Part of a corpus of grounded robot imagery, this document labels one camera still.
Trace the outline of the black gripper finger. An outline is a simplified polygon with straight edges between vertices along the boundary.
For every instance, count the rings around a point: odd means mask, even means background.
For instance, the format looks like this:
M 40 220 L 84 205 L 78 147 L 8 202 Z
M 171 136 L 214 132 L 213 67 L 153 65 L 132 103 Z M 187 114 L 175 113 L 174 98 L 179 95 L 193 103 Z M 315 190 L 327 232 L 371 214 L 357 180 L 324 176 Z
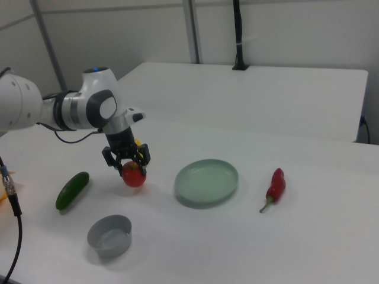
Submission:
M 136 144 L 136 154 L 135 154 L 135 162 L 139 166 L 139 170 L 142 176 L 146 177 L 147 171 L 146 167 L 150 163 L 151 156 L 149 151 L 149 146 L 147 144 Z
M 113 153 L 110 147 L 104 147 L 101 153 L 105 159 L 106 164 L 109 167 L 115 168 L 120 177 L 122 177 L 123 165 L 121 164 L 120 156 L 116 155 L 116 157 L 113 157 Z

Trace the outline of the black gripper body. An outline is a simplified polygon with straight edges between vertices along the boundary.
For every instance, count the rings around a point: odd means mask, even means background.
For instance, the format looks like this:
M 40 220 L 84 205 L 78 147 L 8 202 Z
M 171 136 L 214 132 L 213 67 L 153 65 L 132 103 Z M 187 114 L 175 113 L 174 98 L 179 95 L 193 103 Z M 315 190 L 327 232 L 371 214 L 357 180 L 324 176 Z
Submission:
M 121 160 L 135 160 L 136 142 L 131 127 L 119 133 L 106 134 L 105 136 L 113 153 L 113 157 L 119 155 Z

